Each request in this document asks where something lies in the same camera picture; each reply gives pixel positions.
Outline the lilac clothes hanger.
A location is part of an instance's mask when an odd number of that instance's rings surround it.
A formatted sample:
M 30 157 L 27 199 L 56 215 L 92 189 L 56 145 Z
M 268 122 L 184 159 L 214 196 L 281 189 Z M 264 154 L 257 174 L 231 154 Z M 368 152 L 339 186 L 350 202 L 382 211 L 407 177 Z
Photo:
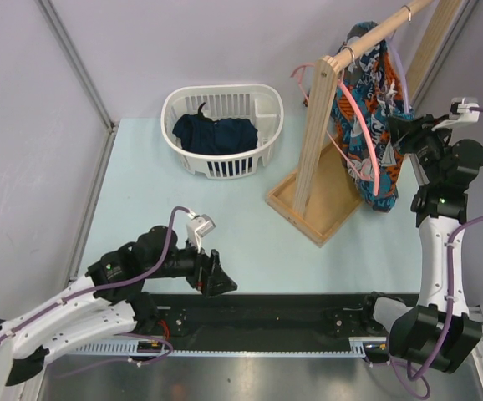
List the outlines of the lilac clothes hanger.
M 395 45 L 393 43 L 392 38 L 387 37 L 386 43 L 387 43 L 388 50 L 391 53 L 392 58 L 394 60 L 394 66 L 397 70 L 397 74 L 399 76 L 399 81 L 401 83 L 405 112 L 408 113 L 408 114 L 411 114 L 411 113 L 414 112 L 414 109 L 412 108 L 410 101 L 409 101 L 409 90 L 408 90 L 406 75 L 405 75 L 405 71 L 404 71 L 404 66 L 402 64 L 401 58 L 399 56 L 397 48 L 395 47 Z

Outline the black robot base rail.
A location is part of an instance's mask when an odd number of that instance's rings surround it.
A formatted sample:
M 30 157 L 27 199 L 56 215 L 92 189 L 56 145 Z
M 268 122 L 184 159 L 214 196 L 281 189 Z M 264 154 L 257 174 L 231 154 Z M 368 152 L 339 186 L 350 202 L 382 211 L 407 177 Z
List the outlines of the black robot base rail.
M 333 338 L 387 334 L 364 316 L 365 293 L 227 294 L 213 298 L 155 294 L 152 299 L 157 312 L 137 332 L 166 335 L 171 344 L 239 344 L 270 350 L 292 343 L 297 335 L 321 347 Z

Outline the colourful patterned shorts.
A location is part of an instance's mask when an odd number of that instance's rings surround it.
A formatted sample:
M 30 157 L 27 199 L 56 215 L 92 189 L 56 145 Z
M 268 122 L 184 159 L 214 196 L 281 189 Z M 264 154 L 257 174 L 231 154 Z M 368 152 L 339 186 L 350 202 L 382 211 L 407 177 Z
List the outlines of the colourful patterned shorts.
M 368 126 L 379 164 L 379 194 L 373 195 L 373 182 L 360 180 L 343 158 L 343 167 L 361 198 L 373 210 L 389 212 L 399 198 L 397 180 L 404 162 L 390 142 L 388 117 L 413 119 L 414 112 L 404 109 L 403 92 L 386 39 L 358 56 L 342 72 L 342 81 L 359 106 Z M 368 146 L 358 126 L 357 117 L 340 88 L 337 88 L 331 119 L 338 146 L 357 169 L 372 175 Z

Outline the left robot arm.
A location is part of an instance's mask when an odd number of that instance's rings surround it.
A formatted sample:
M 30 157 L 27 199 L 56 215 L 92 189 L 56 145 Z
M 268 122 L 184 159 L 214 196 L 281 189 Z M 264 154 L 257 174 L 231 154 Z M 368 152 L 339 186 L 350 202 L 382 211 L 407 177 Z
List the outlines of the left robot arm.
M 155 226 L 136 241 L 104 254 L 57 296 L 13 320 L 0 319 L 0 345 L 11 343 L 12 387 L 76 348 L 126 333 L 149 336 L 161 328 L 161 315 L 145 281 L 183 277 L 204 297 L 234 292 L 217 250 L 205 251 Z

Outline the navy blue shorts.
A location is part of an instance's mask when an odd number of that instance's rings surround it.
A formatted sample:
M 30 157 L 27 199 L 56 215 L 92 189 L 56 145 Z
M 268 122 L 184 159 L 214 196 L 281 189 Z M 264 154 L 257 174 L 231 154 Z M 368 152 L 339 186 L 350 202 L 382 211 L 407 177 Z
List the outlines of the navy blue shorts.
M 257 147 L 257 128 L 249 119 L 206 117 L 199 105 L 196 114 L 184 114 L 175 123 L 172 134 L 181 148 L 198 155 L 235 155 Z

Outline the pink clothes hanger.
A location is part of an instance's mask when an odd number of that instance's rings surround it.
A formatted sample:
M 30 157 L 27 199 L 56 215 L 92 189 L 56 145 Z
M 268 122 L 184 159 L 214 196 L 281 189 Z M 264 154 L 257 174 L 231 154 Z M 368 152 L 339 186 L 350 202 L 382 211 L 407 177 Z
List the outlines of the pink clothes hanger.
M 308 104 L 309 97 L 308 93 L 305 91 L 303 88 L 303 77 L 306 71 L 306 68 L 314 68 L 315 65 L 313 63 L 305 63 L 297 66 L 291 73 L 290 77 L 295 78 L 297 80 L 297 86 L 300 88 L 301 92 L 303 93 L 303 97 L 305 100 L 305 103 Z M 350 91 L 348 88 L 344 85 L 343 81 L 341 79 L 338 79 L 338 87 L 342 90 L 342 93 L 345 95 L 347 101 L 349 102 L 350 106 L 353 109 L 354 115 L 357 117 L 357 122 L 358 126 L 361 129 L 361 132 L 364 136 L 364 140 L 366 142 L 366 145 L 368 146 L 368 153 L 369 153 L 369 160 L 371 164 L 371 171 L 372 175 L 366 175 L 366 169 L 361 168 L 360 170 L 355 167 L 353 164 L 352 160 L 349 159 L 341 150 L 341 148 L 338 146 L 337 142 L 335 139 L 330 135 L 328 131 L 326 131 L 328 138 L 331 140 L 332 144 L 335 146 L 335 148 L 338 150 L 339 154 L 345 159 L 347 165 L 353 170 L 353 172 L 359 177 L 360 180 L 364 181 L 372 181 L 373 182 L 373 195 L 377 196 L 379 194 L 379 185 L 380 185 L 380 173 L 379 173 L 379 164 L 377 161 L 376 153 L 375 153 L 375 148 L 373 145 L 373 142 L 371 140 L 371 136 L 369 133 L 368 126 L 366 125 L 364 116 L 357 105 L 357 102 L 355 101 L 354 97 L 351 95 Z

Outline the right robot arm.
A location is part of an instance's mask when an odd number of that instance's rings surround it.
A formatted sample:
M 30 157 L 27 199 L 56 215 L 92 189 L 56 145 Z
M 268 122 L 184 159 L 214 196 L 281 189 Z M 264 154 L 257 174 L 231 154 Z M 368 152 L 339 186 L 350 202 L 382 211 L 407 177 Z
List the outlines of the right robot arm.
M 483 167 L 483 146 L 475 140 L 450 143 L 450 126 L 461 121 L 430 114 L 388 120 L 391 145 L 415 156 L 426 175 L 411 203 L 422 249 L 421 285 L 413 307 L 397 297 L 369 294 L 359 324 L 369 335 L 385 330 L 389 354 L 419 365 L 419 373 L 427 368 L 453 373 L 482 337 L 465 301 L 461 246 L 467 191 Z

